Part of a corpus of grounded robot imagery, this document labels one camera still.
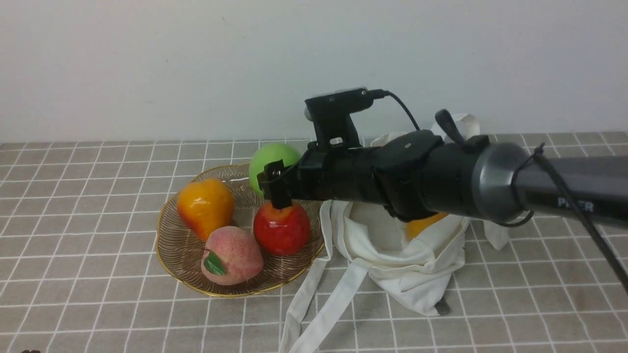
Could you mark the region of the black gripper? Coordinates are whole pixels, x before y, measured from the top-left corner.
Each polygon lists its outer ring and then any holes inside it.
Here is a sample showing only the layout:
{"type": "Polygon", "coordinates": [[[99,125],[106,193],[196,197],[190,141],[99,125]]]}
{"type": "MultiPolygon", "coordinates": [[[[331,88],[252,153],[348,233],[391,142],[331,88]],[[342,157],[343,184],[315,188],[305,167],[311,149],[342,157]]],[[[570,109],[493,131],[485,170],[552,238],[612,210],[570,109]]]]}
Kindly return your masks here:
{"type": "Polygon", "coordinates": [[[421,169],[442,145],[441,136],[415,130],[377,147],[313,151],[294,169],[279,159],[267,163],[257,181],[278,210],[292,206],[292,199],[363,202],[408,223],[434,215],[421,199],[421,169]]]}

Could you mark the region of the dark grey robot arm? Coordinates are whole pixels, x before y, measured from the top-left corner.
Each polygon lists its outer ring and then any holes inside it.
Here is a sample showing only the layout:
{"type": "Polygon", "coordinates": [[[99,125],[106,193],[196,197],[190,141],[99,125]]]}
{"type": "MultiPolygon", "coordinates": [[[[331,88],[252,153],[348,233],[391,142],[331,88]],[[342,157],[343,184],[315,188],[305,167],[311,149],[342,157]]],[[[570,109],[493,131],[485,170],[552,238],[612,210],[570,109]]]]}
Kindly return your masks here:
{"type": "Polygon", "coordinates": [[[276,161],[257,175],[276,208],[292,200],[363,202],[400,221],[437,213],[509,223],[525,211],[627,226],[627,157],[546,159],[485,135],[446,143],[415,130],[372,147],[312,142],[286,167],[276,161]]]}

